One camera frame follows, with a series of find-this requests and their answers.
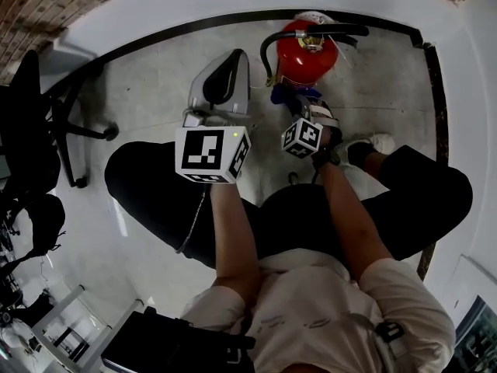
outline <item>black and white marker cube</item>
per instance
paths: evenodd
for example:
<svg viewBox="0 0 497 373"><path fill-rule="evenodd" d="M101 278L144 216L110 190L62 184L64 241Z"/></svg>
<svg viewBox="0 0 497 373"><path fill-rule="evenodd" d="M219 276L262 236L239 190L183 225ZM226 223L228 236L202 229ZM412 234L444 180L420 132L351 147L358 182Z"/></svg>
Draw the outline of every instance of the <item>black and white marker cube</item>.
<svg viewBox="0 0 497 373"><path fill-rule="evenodd" d="M251 147L245 127L176 129L176 172L196 183L236 183Z"/></svg>
<svg viewBox="0 0 497 373"><path fill-rule="evenodd" d="M281 148L298 158L312 155L319 149L322 129L322 125L301 118L281 135Z"/></svg>

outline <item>knee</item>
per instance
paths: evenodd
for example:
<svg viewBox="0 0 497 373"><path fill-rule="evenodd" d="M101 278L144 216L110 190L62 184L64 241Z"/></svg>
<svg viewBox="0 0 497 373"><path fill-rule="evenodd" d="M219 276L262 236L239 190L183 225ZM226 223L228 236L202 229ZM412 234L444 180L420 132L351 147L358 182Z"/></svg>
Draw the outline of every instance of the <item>knee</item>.
<svg viewBox="0 0 497 373"><path fill-rule="evenodd" d="M119 184L126 181L133 166L139 165L140 142L130 142L119 147L109 158L104 172L107 189L113 194Z"/></svg>
<svg viewBox="0 0 497 373"><path fill-rule="evenodd" d="M447 172L447 177L441 184L443 196L448 203L449 211L459 222L469 213L473 204L473 188L465 174L452 167Z"/></svg>

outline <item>fire extinguisher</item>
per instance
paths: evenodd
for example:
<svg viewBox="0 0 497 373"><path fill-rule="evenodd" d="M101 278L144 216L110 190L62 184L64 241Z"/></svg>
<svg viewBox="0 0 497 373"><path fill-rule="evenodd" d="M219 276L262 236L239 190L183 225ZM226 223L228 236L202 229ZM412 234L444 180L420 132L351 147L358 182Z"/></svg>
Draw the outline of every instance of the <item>fire extinguisher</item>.
<svg viewBox="0 0 497 373"><path fill-rule="evenodd" d="M356 47L357 39L350 35L368 34L369 30L361 25L293 21L262 42L260 54L267 74L266 85L270 87L279 82L295 89L312 88L335 65L339 53L335 43ZM273 76L267 48L275 41L279 64L276 76Z"/></svg>

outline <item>white floor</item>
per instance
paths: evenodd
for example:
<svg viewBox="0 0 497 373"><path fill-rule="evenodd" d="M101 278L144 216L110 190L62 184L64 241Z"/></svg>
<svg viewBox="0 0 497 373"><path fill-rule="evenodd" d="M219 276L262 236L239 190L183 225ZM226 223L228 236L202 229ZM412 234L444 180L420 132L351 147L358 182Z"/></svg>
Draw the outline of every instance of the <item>white floor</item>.
<svg viewBox="0 0 497 373"><path fill-rule="evenodd" d="M239 183L242 196L262 203L287 185L291 171L299 173L301 182L310 180L308 160L280 151L280 133L290 124L289 114L272 105L270 90L262 87L259 45L283 24L221 26L167 40L113 61L96 82L86 85L81 100L87 125L102 130L108 121L115 121L120 135L112 142L68 138L74 171L77 176L88 173L90 184L83 190L70 188L64 172L60 174L55 193L66 211L67 235L60 237L62 247L49 253L54 268L45 259L43 275L48 282L40 276L40 259L15 271L32 297L42 287L52 288L61 281L69 288L83 284L87 292L82 301L103 322L113 324L134 298L155 305L162 314L177 316L191 297L210 286L212 270L176 255L119 209L107 193L103 171L110 155L127 142L173 141L192 80L227 50L240 47L250 57L252 108L259 122ZM318 89L341 120L344 135L388 132L398 145L410 145L435 158L435 115L422 50L414 49L407 36L372 29L357 51L345 47L343 51L347 61L340 58ZM262 148L268 140L272 146ZM381 192L367 176L351 177L362 198ZM22 256L31 247L27 214L19 216L18 226L22 235L12 241L16 254ZM416 258L412 265L416 267Z"/></svg>

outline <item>black baseboard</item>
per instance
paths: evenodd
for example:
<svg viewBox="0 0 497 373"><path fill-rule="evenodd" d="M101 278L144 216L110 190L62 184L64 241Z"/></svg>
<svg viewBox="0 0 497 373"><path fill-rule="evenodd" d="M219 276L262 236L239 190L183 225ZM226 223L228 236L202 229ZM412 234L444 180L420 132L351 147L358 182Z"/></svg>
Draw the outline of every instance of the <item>black baseboard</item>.
<svg viewBox="0 0 497 373"><path fill-rule="evenodd" d="M426 65L428 66L429 80L432 83L433 106L435 108L435 128L436 128L436 160L448 166L449 164L449 125L447 123L447 101L443 90L442 72L435 46L424 43ZM422 251L421 260L418 265L418 275L425 279L431 263L436 243L428 246Z"/></svg>
<svg viewBox="0 0 497 373"><path fill-rule="evenodd" d="M66 88L79 76L86 76L88 73L98 71L103 65L123 57L124 55L138 51L142 48L151 46L152 44L160 43L161 41L172 39L173 37L182 36L187 33L196 32L197 30L208 29L216 26L231 25L233 23L246 23L255 21L269 21L279 19L292 19L299 12L305 11L304 9L275 9L266 11L251 11L251 12L238 12L235 14L227 14L223 16L214 16L211 18L200 19L183 25L173 26L166 30L153 33L149 36L142 37L141 39L132 41L114 51L110 51L101 57L96 58L94 61L82 66L81 68L72 72L68 77L60 80L57 84L52 86L47 92L52 96L61 96ZM354 14L350 12L340 11L323 11L327 16L332 17L334 20L341 23L354 23L357 25L364 25L375 27L392 32L403 33L411 37L412 45L416 48L421 48L423 45L422 36L419 30L407 25L402 25L386 19L380 19L373 16L365 16L362 14Z"/></svg>

